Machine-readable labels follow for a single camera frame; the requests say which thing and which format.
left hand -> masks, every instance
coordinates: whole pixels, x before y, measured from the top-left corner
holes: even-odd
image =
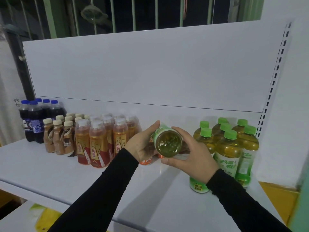
[[[143,132],[137,133],[127,142],[125,149],[138,161],[148,160],[154,155],[154,146],[149,147],[150,136],[160,126],[157,120],[153,125]]]

person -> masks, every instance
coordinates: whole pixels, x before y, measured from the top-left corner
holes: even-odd
[[[48,231],[106,231],[139,162],[154,154],[148,144],[151,134],[159,125],[160,121],[156,121],[145,131],[133,136],[95,183]],[[203,143],[195,141],[181,128],[172,128],[183,137],[190,154],[187,160],[164,158],[161,160],[163,164],[178,168],[205,183],[241,231],[290,231],[255,201],[234,178],[219,169]]]

right hand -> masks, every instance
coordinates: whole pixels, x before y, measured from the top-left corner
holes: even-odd
[[[161,163],[178,168],[194,179],[206,184],[219,169],[217,163],[205,144],[198,143],[187,131],[181,128],[172,128],[183,137],[190,150],[190,154],[186,160],[163,158],[161,159]]]

green tea bottle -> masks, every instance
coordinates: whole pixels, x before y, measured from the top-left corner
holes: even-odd
[[[198,142],[204,143],[207,149],[209,150],[211,156],[214,155],[215,144],[213,140],[211,139],[211,129],[210,128],[202,128],[201,135],[195,140]],[[190,177],[190,187],[192,188],[192,190],[194,190],[197,193],[206,193],[209,191],[209,189],[204,183],[199,182],[192,177]]]
[[[222,138],[215,147],[214,160],[227,174],[235,177],[238,162],[243,155],[243,149],[238,144],[237,132],[227,129]]]
[[[164,123],[160,124],[160,127],[156,129],[151,137],[154,147],[164,157],[173,157],[181,150],[182,137],[175,129],[168,127]]]
[[[193,138],[196,139],[197,137],[200,136],[200,133],[201,133],[201,129],[202,128],[209,128],[209,122],[208,121],[205,121],[205,120],[202,120],[200,122],[200,127],[195,130],[194,134],[193,134]]]
[[[216,124],[216,125],[212,128],[212,130],[211,130],[212,136],[214,136],[214,134],[220,130],[220,125],[221,125],[222,123],[228,123],[228,121],[227,121],[227,119],[226,119],[225,117],[219,117],[219,118],[218,118],[218,124]]]
[[[251,168],[256,152],[259,149],[259,141],[255,137],[256,130],[256,127],[247,125],[244,133],[240,133],[237,138],[239,145],[243,149],[243,155],[240,158],[235,179],[243,187],[247,187],[250,183]]]
[[[214,143],[220,141],[224,136],[224,132],[228,129],[231,129],[231,125],[229,123],[222,123],[220,129],[213,136]]]
[[[234,126],[232,129],[237,132],[237,135],[239,135],[240,133],[243,133],[243,130],[244,130],[246,125],[248,125],[248,121],[247,120],[245,120],[245,119],[238,119],[237,125]]]

hand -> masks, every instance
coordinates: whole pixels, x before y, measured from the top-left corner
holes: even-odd
[[[150,136],[160,126],[157,120],[152,126],[143,132],[137,133],[127,142],[125,149],[138,161],[148,160],[154,155],[154,145],[150,146]]]
[[[206,184],[219,169],[217,163],[212,158],[205,144],[198,143],[187,131],[181,128],[172,128],[183,137],[183,140],[188,145],[190,154],[186,160],[163,158],[161,162],[178,168],[194,179]]]

